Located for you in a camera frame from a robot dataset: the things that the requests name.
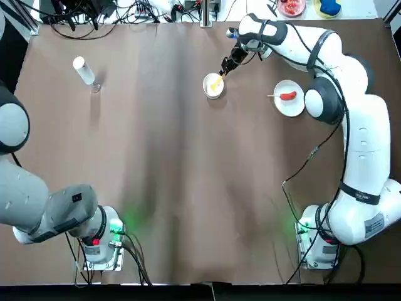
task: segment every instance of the white cup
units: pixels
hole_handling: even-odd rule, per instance
[[[203,79],[203,91],[205,91],[207,98],[217,99],[220,97],[220,94],[223,92],[224,89],[223,79],[217,85],[215,91],[213,91],[211,87],[211,85],[215,83],[219,78],[220,75],[218,75],[217,73],[209,73],[208,75],[205,76],[205,79]]]

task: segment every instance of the brown table surface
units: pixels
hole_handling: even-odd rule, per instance
[[[381,19],[295,23],[334,29],[345,53],[371,64],[373,92],[390,112],[392,176],[401,180],[401,63],[390,30]],[[236,25],[118,25],[94,41],[64,40],[43,26],[29,45],[16,90],[31,118],[29,141],[18,152],[22,165],[52,191],[91,184],[98,202],[114,206],[139,236],[155,283],[281,283],[297,264],[281,183],[332,127],[306,112],[286,118],[271,105],[266,95],[280,80],[304,89],[311,81],[276,55],[238,68],[225,79],[222,99],[206,100],[203,77],[219,70],[234,44],[226,29]],[[87,31],[79,26],[76,34]],[[74,71],[78,55],[103,82],[101,93],[91,95]],[[289,185],[299,214],[332,198],[342,147],[339,131]],[[400,229],[362,245],[366,282],[401,281]],[[72,282],[63,235],[24,246],[1,226],[0,240],[2,284]],[[336,281],[353,282],[358,271],[349,251]],[[301,278],[321,283],[321,272]],[[103,280],[138,282],[131,258]]]

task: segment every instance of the gray robot arm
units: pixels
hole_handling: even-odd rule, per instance
[[[0,223],[12,226],[22,244],[69,232],[84,242],[88,261],[107,265],[116,256],[109,245],[116,239],[111,230],[123,231],[117,212],[98,205],[90,185],[49,193],[42,179],[10,163],[7,155],[22,148],[29,131],[25,108],[0,84]]]

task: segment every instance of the blue object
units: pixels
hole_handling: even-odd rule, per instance
[[[320,11],[329,16],[335,16],[340,12],[341,5],[336,0],[321,0]]]

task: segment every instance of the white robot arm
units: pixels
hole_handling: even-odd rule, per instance
[[[361,243],[401,218],[401,185],[388,178],[387,106],[379,96],[367,93],[372,74],[363,60],[343,54],[338,34],[275,20],[274,15],[265,20],[248,14],[238,29],[230,28],[227,36],[237,43],[223,60],[220,74],[240,66],[250,52],[262,60],[275,52],[313,77],[305,93],[308,113],[328,124],[342,121],[346,166],[336,199],[308,206],[300,221],[309,228],[296,227],[301,257],[308,253],[303,266],[329,269],[339,243]]]
[[[50,194],[42,179],[8,161],[7,155],[26,143],[29,130],[25,108],[0,82],[0,223],[12,226],[23,244],[41,243],[68,231],[84,242],[90,263],[112,267],[116,253],[109,243],[120,237],[111,230],[123,231],[117,212],[98,205],[89,185]]]

